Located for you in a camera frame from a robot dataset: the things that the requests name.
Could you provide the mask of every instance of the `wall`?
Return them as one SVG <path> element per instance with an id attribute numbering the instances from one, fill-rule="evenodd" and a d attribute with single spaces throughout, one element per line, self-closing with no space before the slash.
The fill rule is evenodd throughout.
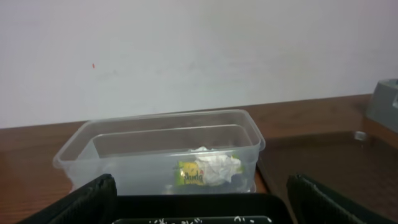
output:
<path id="1" fill-rule="evenodd" d="M 398 77 L 397 8 L 3 0 L 0 128 L 370 93 Z"/>

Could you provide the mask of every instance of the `crumpled paper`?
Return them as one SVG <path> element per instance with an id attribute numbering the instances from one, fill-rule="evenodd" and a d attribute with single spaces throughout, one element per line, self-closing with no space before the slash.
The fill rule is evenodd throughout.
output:
<path id="1" fill-rule="evenodd" d="M 206 147 L 199 147 L 192 149 L 192 152 L 213 151 L 215 149 L 207 149 Z M 241 161 L 219 152 L 217 155 L 203 156 L 195 155 L 195 162 L 198 167 L 203 170 L 203 183 L 210 186 L 221 185 L 225 182 L 231 183 L 233 175 L 240 173 Z"/>

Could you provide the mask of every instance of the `gray device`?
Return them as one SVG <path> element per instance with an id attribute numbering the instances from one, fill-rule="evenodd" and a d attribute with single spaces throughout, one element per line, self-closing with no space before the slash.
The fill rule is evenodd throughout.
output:
<path id="1" fill-rule="evenodd" d="M 398 79 L 379 81 L 366 116 L 398 133 Z"/>

